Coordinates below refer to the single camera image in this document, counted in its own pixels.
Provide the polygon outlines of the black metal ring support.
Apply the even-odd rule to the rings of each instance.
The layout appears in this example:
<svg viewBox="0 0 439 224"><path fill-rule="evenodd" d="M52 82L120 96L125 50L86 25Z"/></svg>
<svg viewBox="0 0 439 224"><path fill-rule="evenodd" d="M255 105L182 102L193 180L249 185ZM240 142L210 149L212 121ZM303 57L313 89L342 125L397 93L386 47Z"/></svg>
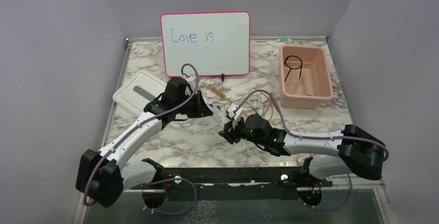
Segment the black metal ring support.
<svg viewBox="0 0 439 224"><path fill-rule="evenodd" d="M299 63L299 65L296 66L296 67L292 66L292 63L293 63L292 59L293 58L296 59L298 61L298 63ZM300 58L300 57L298 57L296 55L289 55L289 56L287 56L284 59L283 65L288 68L288 72L287 72L286 76L284 77L284 82L287 81L287 79L289 78L289 76L290 76L290 74L291 74L291 72L293 70L299 70L298 79L302 79L302 70L303 70L303 60L302 60L302 58Z"/></svg>

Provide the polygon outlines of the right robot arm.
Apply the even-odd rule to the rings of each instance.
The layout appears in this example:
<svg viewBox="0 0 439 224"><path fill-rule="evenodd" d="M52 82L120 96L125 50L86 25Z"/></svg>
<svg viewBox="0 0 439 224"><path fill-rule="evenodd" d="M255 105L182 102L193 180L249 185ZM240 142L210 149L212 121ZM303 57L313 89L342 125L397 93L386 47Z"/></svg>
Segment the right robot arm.
<svg viewBox="0 0 439 224"><path fill-rule="evenodd" d="M299 181L312 186L318 180L350 174L372 181L382 178L388 158L385 144L355 125L327 133L298 133L272 127L259 114L231 118L218 133L230 144L250 141L274 156L315 155L299 171Z"/></svg>

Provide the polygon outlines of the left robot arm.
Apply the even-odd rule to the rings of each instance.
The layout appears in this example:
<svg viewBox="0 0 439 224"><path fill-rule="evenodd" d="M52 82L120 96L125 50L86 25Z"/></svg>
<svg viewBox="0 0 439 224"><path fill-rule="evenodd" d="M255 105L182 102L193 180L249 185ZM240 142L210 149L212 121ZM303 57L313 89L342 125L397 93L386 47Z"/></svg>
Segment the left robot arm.
<svg viewBox="0 0 439 224"><path fill-rule="evenodd" d="M162 166L151 159L137 165L127 162L146 141L169 123L212 116L198 88L199 77L173 77L163 93L149 102L132 125L110 144L97 151L88 149L81 158L76 190L83 193L83 203L110 207L123 191L141 184L150 188L161 185Z"/></svg>

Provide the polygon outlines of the yellow rubber tubing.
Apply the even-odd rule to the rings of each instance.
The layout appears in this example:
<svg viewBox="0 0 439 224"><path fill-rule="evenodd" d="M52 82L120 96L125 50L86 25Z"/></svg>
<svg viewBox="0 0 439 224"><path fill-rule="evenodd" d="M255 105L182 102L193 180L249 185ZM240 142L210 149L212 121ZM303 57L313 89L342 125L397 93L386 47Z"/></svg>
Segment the yellow rubber tubing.
<svg viewBox="0 0 439 224"><path fill-rule="evenodd" d="M258 93L261 96L256 97L256 100L260 99L259 105L259 113L262 117L268 119L268 121L272 121L274 116L274 106L272 100L268 94L265 92L259 91Z"/></svg>

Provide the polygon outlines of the white plastic bin lid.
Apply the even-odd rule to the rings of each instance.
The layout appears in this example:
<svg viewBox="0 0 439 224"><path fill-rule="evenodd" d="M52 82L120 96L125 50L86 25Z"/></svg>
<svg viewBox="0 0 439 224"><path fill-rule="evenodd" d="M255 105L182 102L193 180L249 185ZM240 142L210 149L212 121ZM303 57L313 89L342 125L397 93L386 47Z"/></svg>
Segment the white plastic bin lid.
<svg viewBox="0 0 439 224"><path fill-rule="evenodd" d="M112 99L138 117L147 103L153 101L165 91L166 83L146 70L141 70L130 77L116 90Z"/></svg>

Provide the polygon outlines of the pink-framed whiteboard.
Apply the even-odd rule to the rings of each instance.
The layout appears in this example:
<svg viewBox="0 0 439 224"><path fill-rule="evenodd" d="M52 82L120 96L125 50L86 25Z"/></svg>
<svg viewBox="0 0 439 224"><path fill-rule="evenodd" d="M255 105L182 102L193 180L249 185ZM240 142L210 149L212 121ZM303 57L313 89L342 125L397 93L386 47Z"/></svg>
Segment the pink-framed whiteboard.
<svg viewBox="0 0 439 224"><path fill-rule="evenodd" d="M247 11L166 13L160 17L165 73L203 77L250 72L251 15Z"/></svg>

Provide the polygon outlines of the pink plastic bin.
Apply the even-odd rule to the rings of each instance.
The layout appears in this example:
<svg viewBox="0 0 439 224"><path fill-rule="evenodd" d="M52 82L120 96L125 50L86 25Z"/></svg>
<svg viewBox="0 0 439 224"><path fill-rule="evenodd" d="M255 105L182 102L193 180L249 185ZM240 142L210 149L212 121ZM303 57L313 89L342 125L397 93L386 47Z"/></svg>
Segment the pink plastic bin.
<svg viewBox="0 0 439 224"><path fill-rule="evenodd" d="M293 70L287 81L284 82L288 68L283 65L283 62L289 55L302 58L302 79L313 96L292 94L292 89L299 80L299 70ZM296 59L293 58L292 61L293 67L299 65ZM333 98L333 86L326 52L320 47L282 45L280 47L279 77L281 106L283 108L316 109Z"/></svg>

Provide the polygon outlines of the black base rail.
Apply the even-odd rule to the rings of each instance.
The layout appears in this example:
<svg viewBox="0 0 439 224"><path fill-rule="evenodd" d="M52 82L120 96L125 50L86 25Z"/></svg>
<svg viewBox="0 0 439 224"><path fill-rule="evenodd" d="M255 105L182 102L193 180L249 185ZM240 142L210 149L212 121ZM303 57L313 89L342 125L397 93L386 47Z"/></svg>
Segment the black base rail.
<svg viewBox="0 0 439 224"><path fill-rule="evenodd" d="M312 179L300 167L165 168L156 180L168 178L170 182L141 183L134 189L154 200L298 200L298 191L332 186L326 179Z"/></svg>

